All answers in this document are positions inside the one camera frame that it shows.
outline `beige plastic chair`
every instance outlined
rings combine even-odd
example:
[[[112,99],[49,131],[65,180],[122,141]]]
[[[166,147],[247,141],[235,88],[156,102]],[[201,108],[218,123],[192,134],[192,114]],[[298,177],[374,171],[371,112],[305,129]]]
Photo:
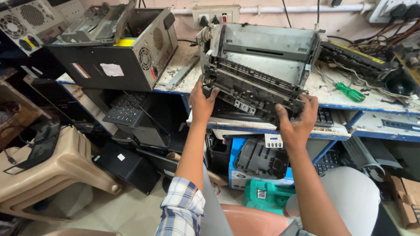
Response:
[[[121,236],[121,234],[82,228],[67,228],[44,236]]]
[[[220,204],[235,235],[279,235],[289,224],[286,217],[260,209]]]
[[[30,151],[28,146],[8,149],[18,163],[27,159]],[[121,187],[96,167],[90,157],[89,140],[75,128],[64,128],[47,161],[17,175],[0,173],[0,212],[50,223],[69,221],[26,213],[23,209],[76,182],[117,194]],[[0,166],[4,169],[11,166],[4,152],[0,153]]]

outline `green screwdriver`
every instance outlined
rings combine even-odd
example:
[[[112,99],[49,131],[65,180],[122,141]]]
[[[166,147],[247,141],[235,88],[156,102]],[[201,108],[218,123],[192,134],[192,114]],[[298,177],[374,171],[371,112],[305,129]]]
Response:
[[[366,96],[359,93],[358,91],[351,89],[347,86],[345,86],[343,83],[335,81],[333,79],[331,79],[330,77],[326,76],[324,73],[322,73],[321,71],[315,69],[319,74],[321,74],[322,76],[324,76],[325,78],[327,78],[331,83],[333,83],[333,86],[335,86],[338,90],[340,90],[341,92],[343,92],[346,96],[348,96],[351,100],[355,101],[355,102],[363,102],[363,100],[365,100]]]

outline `workbench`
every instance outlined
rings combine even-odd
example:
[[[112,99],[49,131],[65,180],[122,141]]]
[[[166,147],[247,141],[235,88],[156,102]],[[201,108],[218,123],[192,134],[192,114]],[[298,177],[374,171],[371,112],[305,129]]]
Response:
[[[189,42],[179,41],[178,44],[178,49],[165,69],[166,71],[181,69],[197,51],[197,47],[190,47],[191,43]],[[343,82],[345,85],[350,84],[349,78],[345,77],[339,71],[325,67],[322,68],[322,70],[324,74],[332,79]],[[169,73],[165,72],[156,83],[153,92],[180,94],[183,97],[184,104],[189,112],[188,95],[194,88],[201,73],[200,63],[198,63],[178,86],[173,89],[167,89],[164,85],[159,84],[168,83],[172,79]],[[57,82],[62,85],[75,85],[74,81],[72,81],[67,74],[58,78]],[[350,100],[340,91],[328,92],[327,88],[320,88],[322,85],[327,85],[332,88],[332,85],[329,82],[323,82],[321,76],[315,71],[312,71],[304,87],[304,89],[309,92],[309,95],[318,97],[320,107],[333,109],[334,126],[331,128],[315,127],[310,134],[310,138],[313,139],[330,140],[326,143],[322,151],[313,159],[314,163],[317,162],[318,159],[321,158],[337,141],[347,140],[351,135],[420,142],[420,132],[384,127],[381,121],[384,119],[417,124],[413,121],[418,120],[416,115],[420,115],[420,110],[412,108],[406,110],[402,105],[390,104],[388,102],[393,102],[393,99],[383,96],[374,89],[362,92],[363,94],[369,95],[366,95],[366,99],[363,102],[357,103]],[[354,84],[351,85],[351,88],[357,91],[367,89],[366,86],[357,86]],[[192,113],[189,115],[187,124],[189,125],[191,121]],[[275,126],[269,123],[236,121],[214,117],[210,117],[207,128],[212,128],[214,130],[277,134]]]

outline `yellow tape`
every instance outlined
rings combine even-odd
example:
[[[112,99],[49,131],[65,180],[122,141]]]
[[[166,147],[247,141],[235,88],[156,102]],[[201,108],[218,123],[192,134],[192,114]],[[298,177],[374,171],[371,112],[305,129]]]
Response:
[[[24,40],[32,47],[34,48],[35,46],[31,43],[31,41],[29,41],[28,37],[24,37]]]
[[[135,39],[120,39],[117,44],[114,44],[114,46],[121,46],[121,47],[129,47],[131,44],[133,44]]]
[[[338,43],[336,43],[336,42],[331,42],[331,43],[332,43],[332,44],[334,44],[334,45],[336,45],[336,46],[339,46],[339,47],[345,48],[345,49],[347,49],[347,50],[350,50],[350,51],[352,51],[352,52],[354,52],[354,53],[357,53],[357,54],[360,54],[360,55],[362,55],[362,56],[365,56],[365,57],[367,57],[367,58],[369,58],[369,59],[372,59],[373,61],[375,61],[375,62],[377,62],[377,63],[380,63],[380,64],[385,63],[383,60],[379,60],[379,59],[377,59],[377,58],[374,58],[374,57],[372,57],[372,56],[366,55],[366,54],[361,53],[361,52],[359,52],[359,51],[356,51],[356,50],[354,50],[354,49],[348,48],[348,47],[343,46],[343,45],[341,45],[341,44],[338,44]]]

